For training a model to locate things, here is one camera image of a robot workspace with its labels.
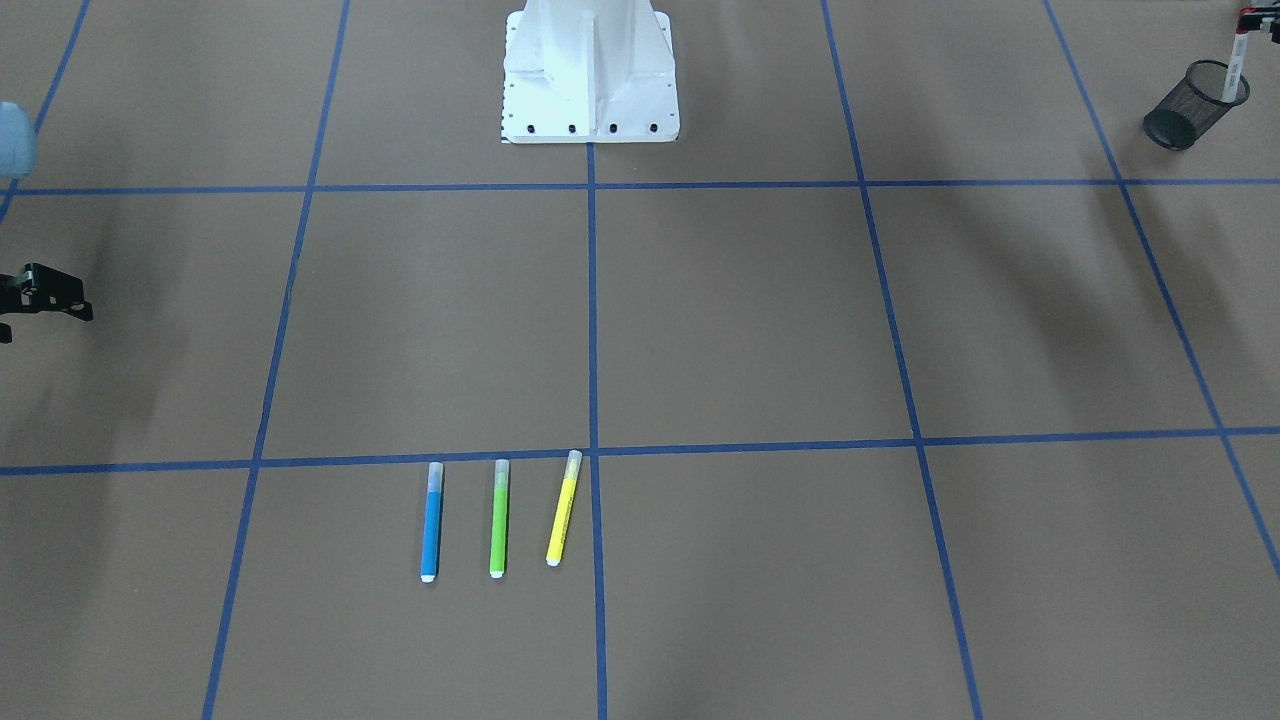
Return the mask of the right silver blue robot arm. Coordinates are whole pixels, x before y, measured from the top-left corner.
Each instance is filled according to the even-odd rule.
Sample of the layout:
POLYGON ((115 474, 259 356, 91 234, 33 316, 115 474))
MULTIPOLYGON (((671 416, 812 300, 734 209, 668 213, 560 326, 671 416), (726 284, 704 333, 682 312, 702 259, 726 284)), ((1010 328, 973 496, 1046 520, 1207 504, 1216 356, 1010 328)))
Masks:
POLYGON ((35 123, 18 102, 1 101, 1 177, 22 179, 36 168, 38 150, 35 123))

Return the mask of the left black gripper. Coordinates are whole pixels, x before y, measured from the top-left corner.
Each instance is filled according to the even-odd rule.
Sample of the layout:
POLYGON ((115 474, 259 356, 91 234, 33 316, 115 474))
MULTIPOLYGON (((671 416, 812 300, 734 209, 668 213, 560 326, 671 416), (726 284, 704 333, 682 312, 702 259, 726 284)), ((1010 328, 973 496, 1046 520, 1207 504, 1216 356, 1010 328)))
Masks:
POLYGON ((1261 32, 1280 44, 1279 5, 1248 5, 1238 12, 1238 35, 1261 32))

